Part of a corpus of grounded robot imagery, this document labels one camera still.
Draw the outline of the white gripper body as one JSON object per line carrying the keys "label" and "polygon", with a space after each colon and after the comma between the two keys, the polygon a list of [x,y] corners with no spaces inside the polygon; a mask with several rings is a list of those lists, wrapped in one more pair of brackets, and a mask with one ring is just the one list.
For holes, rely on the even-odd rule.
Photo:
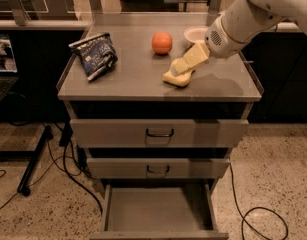
{"label": "white gripper body", "polygon": [[217,58],[228,58],[235,55],[247,45],[247,42],[237,41],[227,33],[222,24],[222,16],[208,27],[205,43],[211,54]]}

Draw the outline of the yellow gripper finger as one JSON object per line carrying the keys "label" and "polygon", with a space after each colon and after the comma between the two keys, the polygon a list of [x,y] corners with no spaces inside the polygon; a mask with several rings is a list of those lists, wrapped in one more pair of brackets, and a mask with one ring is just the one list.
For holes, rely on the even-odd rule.
{"label": "yellow gripper finger", "polygon": [[177,76],[184,76],[186,74],[191,74],[192,69],[188,66],[182,58],[177,58],[172,61],[170,66],[171,74],[175,77]]}
{"label": "yellow gripper finger", "polygon": [[194,44],[183,56],[187,65],[193,68],[206,61],[210,56],[210,50],[205,43]]}

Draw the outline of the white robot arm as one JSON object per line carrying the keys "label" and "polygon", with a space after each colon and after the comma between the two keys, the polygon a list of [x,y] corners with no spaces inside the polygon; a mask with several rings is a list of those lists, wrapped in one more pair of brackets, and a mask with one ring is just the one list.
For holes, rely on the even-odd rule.
{"label": "white robot arm", "polygon": [[203,44],[194,45],[175,59],[173,76],[190,72],[210,55],[228,58],[243,49],[256,35],[291,20],[307,35],[307,0],[235,0],[209,27]]}

